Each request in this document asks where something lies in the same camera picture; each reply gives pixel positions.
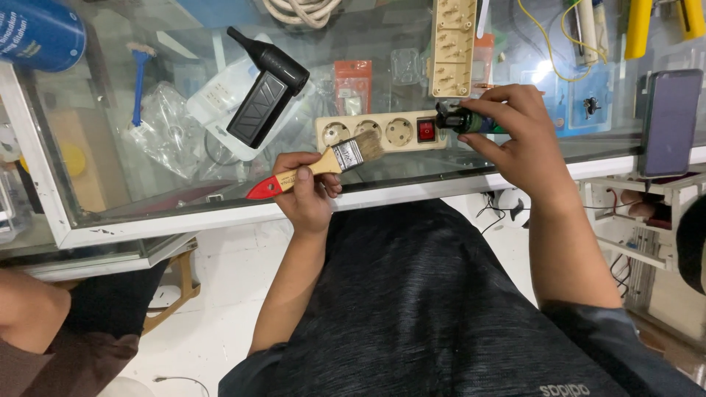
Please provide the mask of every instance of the yellow wire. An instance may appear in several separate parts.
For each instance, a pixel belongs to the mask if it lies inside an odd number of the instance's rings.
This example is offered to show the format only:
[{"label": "yellow wire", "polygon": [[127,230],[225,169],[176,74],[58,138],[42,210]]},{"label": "yellow wire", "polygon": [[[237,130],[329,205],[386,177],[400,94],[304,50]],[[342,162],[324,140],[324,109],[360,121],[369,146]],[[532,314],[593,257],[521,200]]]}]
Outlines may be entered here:
[{"label": "yellow wire", "polygon": [[[574,43],[576,43],[576,44],[578,44],[578,45],[582,45],[584,48],[587,48],[587,49],[590,49],[590,50],[592,50],[592,51],[595,51],[596,54],[600,55],[601,58],[603,58],[603,64],[607,64],[607,63],[608,63],[608,59],[606,58],[605,54],[603,54],[603,53],[600,52],[599,50],[597,50],[597,49],[595,49],[595,48],[593,48],[593,47],[591,47],[591,46],[589,46],[589,45],[586,45],[586,43],[584,43],[584,42],[580,42],[580,41],[578,41],[578,40],[574,40],[573,37],[569,36],[569,35],[566,33],[566,29],[564,29],[564,18],[566,18],[566,14],[568,14],[569,11],[571,11],[574,7],[576,7],[581,1],[584,1],[584,0],[578,0],[578,1],[576,1],[571,7],[569,7],[569,8],[566,10],[566,12],[564,12],[564,15],[561,16],[561,32],[562,32],[562,33],[564,34],[564,36],[566,36],[566,38],[569,39],[570,41],[572,41],[572,42],[574,42]],[[525,7],[522,6],[521,0],[517,0],[517,4],[518,4],[518,6],[520,6],[520,9],[522,9],[522,12],[524,12],[525,14],[527,14],[527,16],[529,16],[529,19],[531,19],[532,22],[534,22],[534,24],[537,25],[537,27],[539,28],[539,30],[542,31],[542,34],[544,35],[544,39],[546,40],[546,48],[549,50],[549,60],[551,60],[551,67],[554,68],[554,73],[556,73],[556,75],[559,76],[560,79],[566,80],[566,81],[568,81],[569,83],[572,83],[572,82],[574,82],[574,81],[582,80],[584,77],[588,76],[588,73],[591,72],[591,67],[593,67],[593,65],[589,65],[589,66],[588,66],[588,70],[586,70],[586,73],[584,73],[583,76],[581,76],[581,77],[579,77],[579,78],[566,78],[566,77],[562,76],[561,73],[559,73],[558,70],[556,70],[556,66],[554,65],[554,56],[551,54],[551,43],[549,42],[549,36],[546,34],[546,31],[544,30],[544,28],[542,27],[542,25],[540,25],[539,22],[537,22],[537,20],[534,19],[534,17],[532,16],[532,14],[530,14],[529,11],[525,10]]]}]

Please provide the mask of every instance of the smartphone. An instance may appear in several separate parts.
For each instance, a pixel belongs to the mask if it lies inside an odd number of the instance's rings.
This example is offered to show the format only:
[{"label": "smartphone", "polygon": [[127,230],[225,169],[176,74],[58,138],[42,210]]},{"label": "smartphone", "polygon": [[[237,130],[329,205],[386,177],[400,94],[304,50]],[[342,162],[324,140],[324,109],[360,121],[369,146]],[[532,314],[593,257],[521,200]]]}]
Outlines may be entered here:
[{"label": "smartphone", "polygon": [[659,71],[650,76],[638,174],[677,177],[689,169],[703,71]]}]

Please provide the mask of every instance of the blue container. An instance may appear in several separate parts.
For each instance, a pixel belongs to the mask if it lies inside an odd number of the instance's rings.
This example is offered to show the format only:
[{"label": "blue container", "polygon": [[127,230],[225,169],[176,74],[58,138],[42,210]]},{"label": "blue container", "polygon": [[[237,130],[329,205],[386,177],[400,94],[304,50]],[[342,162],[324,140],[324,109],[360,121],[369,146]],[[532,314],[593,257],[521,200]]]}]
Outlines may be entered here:
[{"label": "blue container", "polygon": [[85,50],[85,28],[55,0],[0,1],[0,59],[46,72],[71,68]]}]

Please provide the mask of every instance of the paintbrush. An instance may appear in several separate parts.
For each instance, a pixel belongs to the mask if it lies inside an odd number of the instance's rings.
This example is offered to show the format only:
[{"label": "paintbrush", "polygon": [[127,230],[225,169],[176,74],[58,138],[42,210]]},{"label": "paintbrush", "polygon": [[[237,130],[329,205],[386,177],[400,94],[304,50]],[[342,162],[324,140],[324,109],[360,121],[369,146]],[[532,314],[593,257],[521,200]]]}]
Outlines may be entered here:
[{"label": "paintbrush", "polygon": [[[377,131],[366,131],[358,136],[326,148],[321,159],[308,165],[312,174],[341,174],[350,171],[364,162],[377,160],[385,154],[380,145]],[[297,170],[273,175],[255,185],[245,196],[246,199],[268,199],[287,191],[294,186]]]},{"label": "paintbrush", "polygon": [[140,118],[140,106],[142,103],[142,80],[145,74],[145,63],[157,56],[154,48],[148,45],[142,45],[135,42],[127,44],[128,49],[132,52],[133,58],[137,63],[137,76],[135,79],[135,108],[133,109],[133,125],[138,127],[142,122]]}]

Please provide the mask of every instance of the power strip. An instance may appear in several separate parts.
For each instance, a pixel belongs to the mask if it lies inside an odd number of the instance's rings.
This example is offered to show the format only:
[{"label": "power strip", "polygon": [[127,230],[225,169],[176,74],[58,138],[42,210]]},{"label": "power strip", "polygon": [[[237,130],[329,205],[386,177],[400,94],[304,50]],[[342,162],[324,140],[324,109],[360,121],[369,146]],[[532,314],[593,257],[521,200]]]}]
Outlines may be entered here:
[{"label": "power strip", "polygon": [[476,0],[435,0],[432,13],[431,58],[427,61],[429,95],[467,97],[475,39]]},{"label": "power strip", "polygon": [[444,149],[446,131],[434,126],[436,110],[420,112],[361,114],[359,116],[316,119],[316,146],[319,152],[365,131],[378,132],[387,153]]}]

